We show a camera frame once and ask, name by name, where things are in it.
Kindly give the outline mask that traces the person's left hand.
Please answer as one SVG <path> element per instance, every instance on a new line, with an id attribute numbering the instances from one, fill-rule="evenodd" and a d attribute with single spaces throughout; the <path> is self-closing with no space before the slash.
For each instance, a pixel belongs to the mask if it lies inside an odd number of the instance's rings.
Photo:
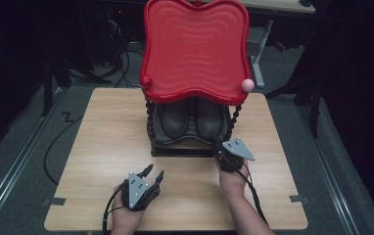
<path id="1" fill-rule="evenodd" d="M 144 211 L 132 211 L 126 208 L 121 199 L 122 192 L 119 191 L 112 203 L 113 225 L 110 235 L 134 235 L 140 226 Z"/>

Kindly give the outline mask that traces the red and black shoe rack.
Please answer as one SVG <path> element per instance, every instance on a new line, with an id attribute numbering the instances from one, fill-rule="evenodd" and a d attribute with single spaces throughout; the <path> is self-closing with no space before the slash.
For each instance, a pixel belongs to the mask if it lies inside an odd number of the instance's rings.
<path id="1" fill-rule="evenodd" d="M 249 15 L 238 0 L 149 0 L 144 9 L 146 50 L 140 85 L 146 100 L 151 154 L 210 156 L 213 144 L 198 131 L 200 98 L 224 107 L 222 141 L 232 135 L 254 87 L 247 58 Z M 185 100 L 187 129 L 164 133 L 159 105 Z"/>

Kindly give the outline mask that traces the black metal stand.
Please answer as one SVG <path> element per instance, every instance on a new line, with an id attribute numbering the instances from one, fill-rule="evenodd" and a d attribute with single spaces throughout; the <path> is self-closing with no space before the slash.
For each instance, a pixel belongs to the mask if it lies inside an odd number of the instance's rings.
<path id="1" fill-rule="evenodd" d="M 59 56 L 49 56 L 46 63 L 44 64 L 44 102 L 43 102 L 43 113 L 42 115 L 46 118 L 49 112 L 54 107 L 54 93 L 53 79 L 56 79 L 58 85 L 61 88 L 69 89 L 71 86 L 71 79 L 69 69 L 77 71 L 82 74 L 85 79 L 94 81 L 101 84 L 110 84 L 109 80 L 106 80 L 101 75 L 97 75 L 94 71 L 84 69 L 83 67 L 72 63 L 66 58 Z"/>
<path id="2" fill-rule="evenodd" d="M 310 133 L 317 137 L 317 123 L 320 115 L 320 96 L 323 69 L 313 66 L 297 66 L 288 83 L 265 94 L 267 99 L 281 94 L 295 94 L 294 104 L 299 107 L 310 107 L 308 127 Z"/>

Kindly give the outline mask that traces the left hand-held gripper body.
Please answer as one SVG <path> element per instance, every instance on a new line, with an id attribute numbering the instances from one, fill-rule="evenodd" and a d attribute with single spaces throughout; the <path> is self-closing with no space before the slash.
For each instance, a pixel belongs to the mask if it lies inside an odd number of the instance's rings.
<path id="1" fill-rule="evenodd" d="M 144 211 L 161 193 L 161 182 L 146 182 L 141 176 L 130 172 L 122 189 L 122 204 L 133 212 Z"/>

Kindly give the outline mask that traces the grey tape piece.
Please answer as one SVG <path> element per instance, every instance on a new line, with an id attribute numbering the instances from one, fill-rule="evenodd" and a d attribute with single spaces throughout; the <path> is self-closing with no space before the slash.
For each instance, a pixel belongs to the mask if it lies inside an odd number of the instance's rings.
<path id="1" fill-rule="evenodd" d="M 301 195 L 293 195 L 290 196 L 290 201 L 292 203 L 301 203 L 302 205 L 305 205 L 309 203 L 309 198 Z"/>
<path id="2" fill-rule="evenodd" d="M 66 202 L 66 200 L 64 198 L 56 198 L 56 197 L 45 198 L 42 202 L 42 205 L 44 207 L 49 207 L 49 206 L 52 206 L 52 205 L 63 206 L 65 204 L 65 202 Z"/>

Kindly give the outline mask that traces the beige desk top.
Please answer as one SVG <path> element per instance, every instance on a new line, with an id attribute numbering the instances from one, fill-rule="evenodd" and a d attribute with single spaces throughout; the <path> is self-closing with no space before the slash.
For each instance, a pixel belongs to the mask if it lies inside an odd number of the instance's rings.
<path id="1" fill-rule="evenodd" d="M 313 6 L 304 6 L 299 0 L 239 0 L 250 10 L 262 10 L 285 13 L 314 14 Z"/>

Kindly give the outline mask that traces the grey metal desk leg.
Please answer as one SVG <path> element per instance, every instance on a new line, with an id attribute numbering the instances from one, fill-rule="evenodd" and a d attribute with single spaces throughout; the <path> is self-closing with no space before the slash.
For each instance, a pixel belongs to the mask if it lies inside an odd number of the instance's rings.
<path id="1" fill-rule="evenodd" d="M 250 59 L 257 88 L 263 88 L 265 86 L 259 61 L 261 59 L 261 55 L 266 45 L 272 25 L 273 20 L 269 20 L 265 26 L 252 26 L 249 31 L 248 42 L 255 46 L 255 50 L 250 55 Z"/>

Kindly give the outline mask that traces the black slipper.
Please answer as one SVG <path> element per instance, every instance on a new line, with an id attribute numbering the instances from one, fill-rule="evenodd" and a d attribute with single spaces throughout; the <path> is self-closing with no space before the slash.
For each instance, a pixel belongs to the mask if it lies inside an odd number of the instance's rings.
<path id="1" fill-rule="evenodd" d="M 187 103 L 185 100 L 159 105 L 158 114 L 164 133 L 170 138 L 179 138 L 186 132 Z"/>
<path id="2" fill-rule="evenodd" d="M 219 135 L 224 123 L 224 107 L 210 100 L 200 98 L 198 101 L 198 131 L 205 138 Z"/>

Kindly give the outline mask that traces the metal floor rail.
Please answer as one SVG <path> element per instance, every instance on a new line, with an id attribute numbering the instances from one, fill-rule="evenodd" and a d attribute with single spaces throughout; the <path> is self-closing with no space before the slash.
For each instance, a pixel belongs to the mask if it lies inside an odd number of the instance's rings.
<path id="1" fill-rule="evenodd" d="M 23 173 L 51 115 L 67 92 L 67 88 L 56 88 L 52 93 L 53 104 L 44 112 L 43 91 L 38 91 L 0 142 L 0 210 Z"/>
<path id="2" fill-rule="evenodd" d="M 313 146 L 315 156 L 318 161 L 319 171 L 322 175 L 323 181 L 327 187 L 331 201 L 337 212 L 339 220 L 345 230 L 346 235 L 359 235 L 359 230 L 351 214 L 347 200 L 343 195 L 341 188 L 335 178 L 335 175 L 330 167 L 326 155 L 317 137 L 314 136 L 310 124 L 308 111 L 305 108 L 296 107 L 300 119 L 303 122 L 304 129 L 307 132 L 311 145 Z"/>

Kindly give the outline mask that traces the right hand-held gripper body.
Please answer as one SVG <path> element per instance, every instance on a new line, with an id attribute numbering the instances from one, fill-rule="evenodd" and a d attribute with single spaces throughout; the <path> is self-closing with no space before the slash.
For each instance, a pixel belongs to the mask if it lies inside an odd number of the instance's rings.
<path id="1" fill-rule="evenodd" d="M 213 154 L 220 169 L 226 172 L 239 170 L 244 160 L 254 161 L 256 157 L 240 138 L 222 141 L 223 148 L 217 150 L 213 147 Z"/>

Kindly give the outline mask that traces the person's right hand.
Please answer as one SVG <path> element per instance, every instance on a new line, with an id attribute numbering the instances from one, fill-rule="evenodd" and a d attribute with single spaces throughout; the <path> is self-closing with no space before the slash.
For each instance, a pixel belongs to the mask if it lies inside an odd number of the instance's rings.
<path id="1" fill-rule="evenodd" d="M 235 172 L 226 172 L 217 167 L 219 172 L 219 184 L 224 196 L 231 200 L 245 197 L 245 187 L 249 177 L 248 161 L 244 160 L 242 167 Z"/>

